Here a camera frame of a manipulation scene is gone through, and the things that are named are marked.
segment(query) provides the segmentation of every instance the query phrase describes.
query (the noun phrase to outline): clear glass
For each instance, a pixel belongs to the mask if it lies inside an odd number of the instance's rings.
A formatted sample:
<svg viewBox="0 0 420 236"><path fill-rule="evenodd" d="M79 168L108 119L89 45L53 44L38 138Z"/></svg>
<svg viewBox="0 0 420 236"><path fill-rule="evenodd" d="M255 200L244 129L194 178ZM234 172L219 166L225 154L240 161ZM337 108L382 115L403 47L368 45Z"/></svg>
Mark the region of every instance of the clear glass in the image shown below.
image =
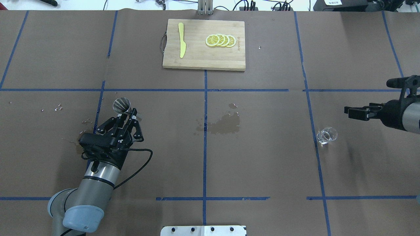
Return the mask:
<svg viewBox="0 0 420 236"><path fill-rule="evenodd" d="M318 132L316 140L324 145L337 139L337 130L333 127L326 127Z"/></svg>

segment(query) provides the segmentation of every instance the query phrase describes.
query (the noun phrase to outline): stain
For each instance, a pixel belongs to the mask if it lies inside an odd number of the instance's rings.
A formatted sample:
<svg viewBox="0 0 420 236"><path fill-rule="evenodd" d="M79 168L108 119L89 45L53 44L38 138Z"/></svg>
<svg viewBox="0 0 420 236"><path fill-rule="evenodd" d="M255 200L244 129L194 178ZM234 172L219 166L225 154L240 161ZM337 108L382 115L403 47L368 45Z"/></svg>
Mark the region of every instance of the stain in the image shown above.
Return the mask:
<svg viewBox="0 0 420 236"><path fill-rule="evenodd" d="M231 104L229 104L229 107L231 109L237 109L238 108L238 105L236 105L235 103L231 103Z"/></svg>
<svg viewBox="0 0 420 236"><path fill-rule="evenodd" d="M214 123L207 123L207 132L211 134L234 134L239 132L240 118L239 113L225 114ZM204 131L203 127L197 127L197 131Z"/></svg>

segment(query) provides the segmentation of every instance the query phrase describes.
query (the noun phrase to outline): water droplet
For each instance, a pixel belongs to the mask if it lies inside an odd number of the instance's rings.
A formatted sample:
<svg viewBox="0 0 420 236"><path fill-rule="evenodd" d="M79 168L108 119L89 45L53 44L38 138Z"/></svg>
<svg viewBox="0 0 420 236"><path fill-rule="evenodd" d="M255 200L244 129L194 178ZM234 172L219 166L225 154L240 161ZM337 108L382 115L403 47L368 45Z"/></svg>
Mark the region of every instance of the water droplet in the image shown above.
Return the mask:
<svg viewBox="0 0 420 236"><path fill-rule="evenodd" d="M231 104L229 104L229 107L231 109L237 109L238 108L238 105L236 105L235 103L231 103Z"/></svg>

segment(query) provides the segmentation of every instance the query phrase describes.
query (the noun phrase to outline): electrical cable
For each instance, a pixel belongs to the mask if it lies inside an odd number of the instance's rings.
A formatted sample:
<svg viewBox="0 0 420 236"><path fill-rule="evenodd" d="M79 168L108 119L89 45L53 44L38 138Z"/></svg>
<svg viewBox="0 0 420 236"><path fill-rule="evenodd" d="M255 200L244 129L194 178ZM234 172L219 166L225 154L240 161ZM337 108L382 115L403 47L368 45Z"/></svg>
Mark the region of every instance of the electrical cable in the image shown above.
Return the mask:
<svg viewBox="0 0 420 236"><path fill-rule="evenodd" d="M104 9L102 9L102 10L105 10L105 5L106 5L106 3L108 2L108 0L105 0L105 3L104 3Z"/></svg>
<svg viewBox="0 0 420 236"><path fill-rule="evenodd" d="M172 0L172 1L176 1L176 2L189 2L189 3L198 3L195 1L189 1L189 0Z"/></svg>
<svg viewBox="0 0 420 236"><path fill-rule="evenodd" d="M133 178L136 174L138 174L141 170L143 170L143 168L146 167L149 164L150 159L152 159L152 156L153 156L153 151L150 150L150 149L146 149L146 148L144 148L144 149L129 148L128 151L136 151L136 152L146 151L146 152L150 152L150 156L149 156L149 159L144 163L144 165L142 167L140 167L140 169L138 169L134 174L132 174L127 179L125 179L123 182L121 182L120 184L115 186L114 189L116 189L116 188L120 187L121 185L125 184L127 181L129 181L131 178Z"/></svg>
<svg viewBox="0 0 420 236"><path fill-rule="evenodd" d="M62 233L60 236L64 236L64 235L66 235L68 232L70 232L70 231L72 231L73 229L72 228L70 228L70 229L68 229L68 230L66 230L64 233Z"/></svg>
<svg viewBox="0 0 420 236"><path fill-rule="evenodd" d="M224 9L226 9L226 10L229 10L229 9L227 9L226 7L224 7L224 6L217 6L217 7L215 7L214 9L216 9L216 8L224 8Z"/></svg>
<svg viewBox="0 0 420 236"><path fill-rule="evenodd" d="M239 2L237 2L237 3L236 3L236 5L234 6L233 10L235 10L235 8L238 6L238 4L239 4L240 2L244 2L244 4L246 4L246 5L244 6L244 10L246 10L247 5L248 5L248 7L249 7L249 2L248 2L248 0L240 0Z"/></svg>

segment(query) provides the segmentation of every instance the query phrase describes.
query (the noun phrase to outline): blue tape line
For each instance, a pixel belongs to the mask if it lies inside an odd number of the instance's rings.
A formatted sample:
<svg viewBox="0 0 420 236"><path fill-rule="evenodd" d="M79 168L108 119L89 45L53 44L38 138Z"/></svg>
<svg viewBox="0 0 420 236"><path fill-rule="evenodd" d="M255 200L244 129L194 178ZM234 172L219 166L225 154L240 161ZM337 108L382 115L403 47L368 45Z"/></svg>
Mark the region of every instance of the blue tape line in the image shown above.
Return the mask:
<svg viewBox="0 0 420 236"><path fill-rule="evenodd" d="M389 195L389 196L325 196L306 197L306 200L359 200L359 199L415 199L412 195Z"/></svg>
<svg viewBox="0 0 420 236"><path fill-rule="evenodd" d="M203 225L207 224L206 198L207 198L207 70L204 70Z"/></svg>
<svg viewBox="0 0 420 236"><path fill-rule="evenodd" d="M401 92L398 89L304 89L303 92Z"/></svg>
<svg viewBox="0 0 420 236"><path fill-rule="evenodd" d="M209 89L209 92L289 92L288 89Z"/></svg>
<svg viewBox="0 0 420 236"><path fill-rule="evenodd" d="M322 177L321 162L320 162L320 159L319 159L318 144L317 144L316 135L315 135L315 126L314 126L314 120L313 120L313 116L312 116L312 106L311 106L311 101L310 101L310 97L309 97L308 82L306 80L306 72L305 72L305 68L303 66L303 51L302 51L302 44L300 42L299 25L297 23L296 11L294 11L293 13L294 13L294 22L296 24L297 42L298 42L298 45L299 45L300 62L302 64L302 73L303 73L304 83L305 83L305 92L306 92L306 99L307 99L308 109L309 109L309 117L310 117L310 120L311 120L312 137L313 137L313 141L314 141L314 145L315 145L316 158L317 158L317 162L318 162L319 182L320 182L320 185L321 185L321 193L322 193L322 196L324 197L325 196L324 180L323 180L323 177ZM327 208L327 201L326 200L323 200L323 205L324 205L324 213L325 213L325 222L326 222L326 226L327 226L327 233L328 233L328 236L331 236L330 220L329 220L329 216L328 216L328 208Z"/></svg>
<svg viewBox="0 0 420 236"><path fill-rule="evenodd" d="M102 97L104 95L104 90L105 90L105 80L102 81L101 94L99 95L98 109L96 110L95 125L93 126L93 133L94 134L96 133L96 128L98 126L99 112L101 111Z"/></svg>
<svg viewBox="0 0 420 236"><path fill-rule="evenodd" d="M270 197L207 197L207 201L266 201Z"/></svg>
<svg viewBox="0 0 420 236"><path fill-rule="evenodd" d="M0 82L0 89L3 87L4 80L6 79L7 71L9 70L10 63L12 62L13 55L15 54L16 47L18 46L19 39L21 38L22 31L25 26L26 19L28 18L29 11L26 11L24 21L22 22L21 29L19 30L19 34L16 37L15 45L13 45L12 53L10 54L9 61L7 61L6 69L4 70L3 77Z"/></svg>
<svg viewBox="0 0 420 236"><path fill-rule="evenodd" d="M204 89L105 89L106 92L204 92Z"/></svg>
<svg viewBox="0 0 420 236"><path fill-rule="evenodd" d="M399 60L395 52L394 44L392 43L391 35L389 34L388 24L386 23L386 18L385 18L385 11L382 11L382 18L383 18L383 23L385 24L386 34L388 35L389 44L391 45L391 49L392 49L392 52L394 53L396 65L398 66L399 74L401 75L401 78L402 78L404 77L404 75L402 73L401 66L399 64Z"/></svg>
<svg viewBox="0 0 420 236"><path fill-rule="evenodd" d="M203 197L157 197L156 201L202 201Z"/></svg>
<svg viewBox="0 0 420 236"><path fill-rule="evenodd" d="M108 57L111 56L112 41L114 40L115 24L117 23L118 11L115 11L114 25L112 26L111 40L109 41Z"/></svg>
<svg viewBox="0 0 420 236"><path fill-rule="evenodd" d="M13 92L91 92L101 91L101 89L0 89L0 91Z"/></svg>
<svg viewBox="0 0 420 236"><path fill-rule="evenodd" d="M51 197L0 197L0 201L49 201Z"/></svg>
<svg viewBox="0 0 420 236"><path fill-rule="evenodd" d="M157 197L156 201L266 201L270 197Z"/></svg>

